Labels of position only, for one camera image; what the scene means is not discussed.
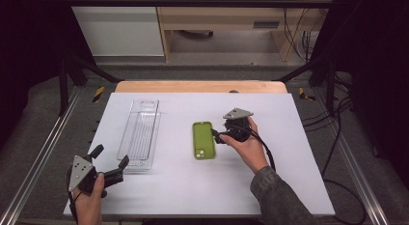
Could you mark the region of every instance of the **clear plastic tray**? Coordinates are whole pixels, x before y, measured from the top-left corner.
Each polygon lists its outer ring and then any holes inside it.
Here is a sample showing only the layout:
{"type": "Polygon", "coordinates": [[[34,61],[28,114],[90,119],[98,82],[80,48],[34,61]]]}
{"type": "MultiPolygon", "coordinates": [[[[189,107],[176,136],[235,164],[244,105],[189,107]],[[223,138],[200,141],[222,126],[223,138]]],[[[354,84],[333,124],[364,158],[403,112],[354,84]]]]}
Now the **clear plastic tray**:
{"type": "Polygon", "coordinates": [[[129,164],[124,173],[146,171],[153,165],[154,148],[159,130],[159,100],[138,99],[132,101],[118,159],[125,155],[129,164]]]}

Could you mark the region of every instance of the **phone case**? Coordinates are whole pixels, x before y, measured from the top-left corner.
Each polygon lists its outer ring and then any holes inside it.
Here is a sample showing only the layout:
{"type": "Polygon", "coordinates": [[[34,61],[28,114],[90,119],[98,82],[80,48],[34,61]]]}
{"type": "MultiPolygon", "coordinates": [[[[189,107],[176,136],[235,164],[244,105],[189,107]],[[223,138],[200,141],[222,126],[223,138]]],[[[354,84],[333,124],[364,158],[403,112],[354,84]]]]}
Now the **phone case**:
{"type": "Polygon", "coordinates": [[[193,148],[196,159],[216,157],[211,122],[196,122],[193,124],[193,148]]]}

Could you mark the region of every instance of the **metal rail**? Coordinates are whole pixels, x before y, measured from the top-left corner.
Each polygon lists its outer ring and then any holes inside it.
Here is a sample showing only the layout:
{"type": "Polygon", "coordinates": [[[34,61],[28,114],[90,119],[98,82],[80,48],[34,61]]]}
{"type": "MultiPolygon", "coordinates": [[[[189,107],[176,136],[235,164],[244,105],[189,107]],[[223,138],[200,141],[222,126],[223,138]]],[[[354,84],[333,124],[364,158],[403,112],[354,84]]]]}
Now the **metal rail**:
{"type": "MultiPolygon", "coordinates": [[[[321,105],[322,109],[326,110],[325,97],[322,93],[322,89],[314,88],[314,94],[317,96],[318,102],[321,105]]],[[[337,135],[338,128],[339,125],[337,121],[334,121],[331,124],[331,130],[334,137],[337,135]]],[[[365,177],[365,174],[358,164],[358,161],[355,159],[354,154],[349,149],[348,143],[346,142],[345,137],[342,135],[342,133],[340,135],[338,144],[340,146],[340,153],[343,161],[345,161],[346,167],[348,168],[349,174],[351,175],[351,179],[357,187],[358,193],[361,196],[361,200],[363,201],[367,209],[370,220],[373,224],[376,225],[389,224],[385,213],[379,205],[378,200],[376,199],[376,196],[368,183],[367,177],[365,177]]]]}
{"type": "Polygon", "coordinates": [[[49,156],[51,155],[54,147],[60,138],[60,135],[68,121],[71,112],[78,101],[79,95],[82,93],[82,87],[74,87],[71,94],[68,109],[66,113],[59,117],[51,132],[49,133],[47,139],[45,140],[42,148],[31,166],[26,178],[21,184],[20,189],[15,194],[12,201],[9,203],[6,211],[2,214],[0,218],[0,224],[2,225],[14,225],[20,215],[25,203],[27,202],[37,180],[40,177],[41,171],[44,168],[49,156]]]}

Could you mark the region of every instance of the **white table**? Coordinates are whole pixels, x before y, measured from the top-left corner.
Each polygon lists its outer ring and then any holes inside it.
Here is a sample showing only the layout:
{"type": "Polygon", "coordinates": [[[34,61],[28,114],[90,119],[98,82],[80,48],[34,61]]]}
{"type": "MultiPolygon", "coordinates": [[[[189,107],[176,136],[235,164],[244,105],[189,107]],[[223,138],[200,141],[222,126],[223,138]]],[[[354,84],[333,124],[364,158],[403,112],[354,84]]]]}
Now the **white table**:
{"type": "MultiPolygon", "coordinates": [[[[125,175],[103,200],[102,213],[121,217],[255,217],[253,173],[235,150],[216,146],[216,157],[193,156],[192,125],[210,121],[225,130],[224,114],[239,107],[255,113],[259,135],[271,150],[277,173],[317,216],[335,214],[290,94],[114,93],[91,146],[102,144],[97,171],[117,168],[118,148],[135,99],[159,99],[161,112],[152,169],[125,175]]],[[[66,207],[64,214],[70,214],[66,207]]]]}

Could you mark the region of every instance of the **hand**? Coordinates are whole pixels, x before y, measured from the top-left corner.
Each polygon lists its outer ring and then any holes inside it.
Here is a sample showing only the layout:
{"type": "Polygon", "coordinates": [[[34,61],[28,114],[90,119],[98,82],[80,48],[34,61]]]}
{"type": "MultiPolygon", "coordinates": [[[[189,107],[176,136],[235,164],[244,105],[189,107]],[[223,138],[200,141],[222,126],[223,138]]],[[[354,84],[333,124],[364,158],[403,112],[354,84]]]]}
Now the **hand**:
{"type": "MultiPolygon", "coordinates": [[[[248,117],[247,119],[249,120],[252,130],[259,133],[258,127],[253,119],[251,117],[248,117]]],[[[256,174],[261,168],[268,166],[262,144],[253,135],[244,142],[238,142],[228,135],[220,135],[220,138],[240,154],[244,163],[250,167],[253,173],[256,174]]]]}
{"type": "Polygon", "coordinates": [[[100,225],[101,217],[101,193],[105,185],[103,174],[99,174],[95,180],[91,196],[88,196],[77,188],[73,191],[75,207],[78,217],[78,225],[100,225]]]}

